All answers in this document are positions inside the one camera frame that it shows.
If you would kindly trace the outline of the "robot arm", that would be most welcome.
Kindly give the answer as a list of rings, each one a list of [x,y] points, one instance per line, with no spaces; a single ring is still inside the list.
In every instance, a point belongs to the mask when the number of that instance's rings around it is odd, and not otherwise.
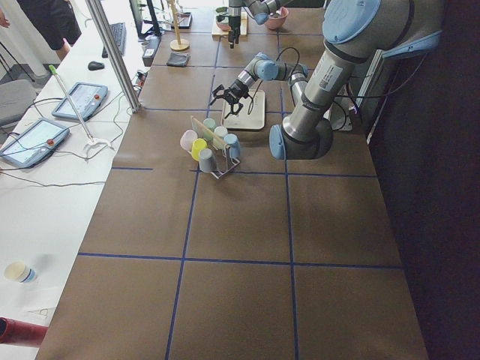
[[[239,43],[241,34],[242,8],[247,8],[258,25],[265,23],[270,14],[289,4],[289,0],[229,0],[227,17],[230,30],[228,32],[229,47],[233,49]]]
[[[409,58],[434,49],[442,32],[444,1],[328,1],[322,22],[324,52],[313,72],[301,64],[272,61],[258,53],[234,83],[213,92],[237,114],[257,80],[287,81],[295,109],[269,133],[271,154],[280,160],[310,160],[332,146],[333,130],[325,112],[357,64],[376,50],[384,57]]]

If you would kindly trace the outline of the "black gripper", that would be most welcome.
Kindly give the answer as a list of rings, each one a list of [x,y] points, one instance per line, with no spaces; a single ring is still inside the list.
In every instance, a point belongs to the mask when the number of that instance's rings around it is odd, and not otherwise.
[[[239,101],[241,98],[247,97],[248,92],[248,85],[237,78],[228,88],[219,85],[211,93],[209,105],[212,106],[219,100],[226,101],[227,103],[225,103],[225,108],[223,109],[223,118],[227,119],[229,116],[237,116],[242,111],[242,103],[239,103]]]
[[[239,43],[240,29],[241,29],[241,16],[229,15],[229,27],[230,33],[228,34],[229,48],[234,49],[235,45]]]

